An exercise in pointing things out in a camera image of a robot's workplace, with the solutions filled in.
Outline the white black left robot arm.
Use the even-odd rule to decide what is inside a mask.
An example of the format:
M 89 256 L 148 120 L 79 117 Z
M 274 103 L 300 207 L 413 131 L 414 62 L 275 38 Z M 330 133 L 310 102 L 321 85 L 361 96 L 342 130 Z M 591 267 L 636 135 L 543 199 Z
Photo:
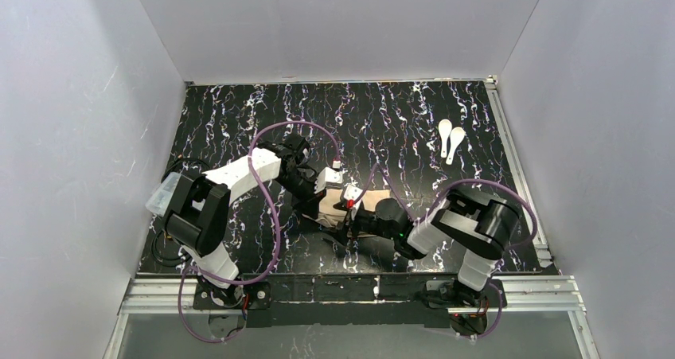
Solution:
M 226 166 L 178 175 L 168 205 L 158 213 L 162 231 L 185 249 L 197 272 L 215 287 L 246 285 L 223 243 L 230 206 L 275 181 L 293 196 L 297 212 L 312 221 L 327 220 L 328 187 L 342 182 L 341 160 L 335 157 L 322 171 L 308 176 L 309 152 L 309 143 L 299 135 L 281 143 L 255 140 L 245 156 Z

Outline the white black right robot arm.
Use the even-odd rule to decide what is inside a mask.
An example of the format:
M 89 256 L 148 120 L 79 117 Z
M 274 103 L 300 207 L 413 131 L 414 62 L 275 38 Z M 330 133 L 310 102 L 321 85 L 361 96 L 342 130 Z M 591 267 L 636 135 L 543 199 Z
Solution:
M 459 287 L 474 293 L 484 290 L 520 224 L 514 206 L 472 188 L 451 189 L 420 221 L 414 221 L 394 197 L 377 201 L 373 210 L 361 206 L 364 197 L 351 185 L 342 192 L 335 206 L 347 212 L 337 227 L 341 239 L 363 233 L 379 236 L 391 240 L 407 259 L 422 259 L 453 240 L 466 249 L 457 274 Z

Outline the beige cloth napkin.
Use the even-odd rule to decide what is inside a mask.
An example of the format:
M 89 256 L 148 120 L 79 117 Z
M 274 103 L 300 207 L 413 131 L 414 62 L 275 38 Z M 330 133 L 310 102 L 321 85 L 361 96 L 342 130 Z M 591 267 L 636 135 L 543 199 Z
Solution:
M 347 216 L 347 210 L 342 206 L 341 194 L 341 189 L 328 189 L 326 195 L 318 203 L 315 216 L 313 212 L 305 210 L 299 211 L 299 214 L 325 228 L 336 231 L 338 224 Z M 390 198 L 392 198 L 390 189 L 367 191 L 361 199 L 358 212 L 359 214 L 364 213 L 366 216 L 372 216 L 376 211 L 377 203 Z

